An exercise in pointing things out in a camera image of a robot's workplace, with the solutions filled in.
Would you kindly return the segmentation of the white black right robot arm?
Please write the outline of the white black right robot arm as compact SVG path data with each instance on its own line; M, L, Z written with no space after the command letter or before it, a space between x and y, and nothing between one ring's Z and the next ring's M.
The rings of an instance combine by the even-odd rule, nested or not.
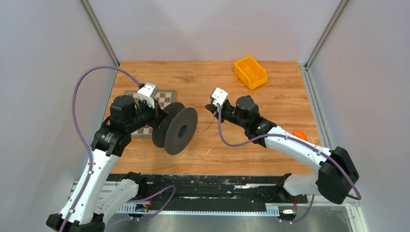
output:
M287 132L261 116L258 105L250 95L238 98L235 105L231 105L228 99L212 99L205 107L217 118L219 132L222 132L221 125L225 121L244 129L248 140L235 144L236 147L258 144L280 151L315 171L316 177L312 183L328 201L342 204L346 198L362 199L355 185L360 176L346 149L315 145Z

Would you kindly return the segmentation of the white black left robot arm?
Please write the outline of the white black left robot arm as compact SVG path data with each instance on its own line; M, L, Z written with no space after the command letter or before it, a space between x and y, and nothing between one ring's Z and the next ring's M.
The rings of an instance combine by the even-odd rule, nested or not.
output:
M110 106L110 116L87 145L88 160L77 187L66 205L57 214L51 214L46 225L57 232L102 232L107 222L131 198L142 200L148 187L139 174L129 173L119 186L101 201L98 196L131 134L146 125L158 127L170 114L154 100L135 101L132 96L116 97Z

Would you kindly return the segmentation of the grey perforated cable spool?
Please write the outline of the grey perforated cable spool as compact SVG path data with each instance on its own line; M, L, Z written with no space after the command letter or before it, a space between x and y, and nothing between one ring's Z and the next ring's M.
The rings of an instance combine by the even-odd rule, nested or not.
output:
M198 114L194 108L185 107L177 101L163 110L168 115L152 130L152 142L156 147L164 148L168 154L176 155L192 140L198 124Z

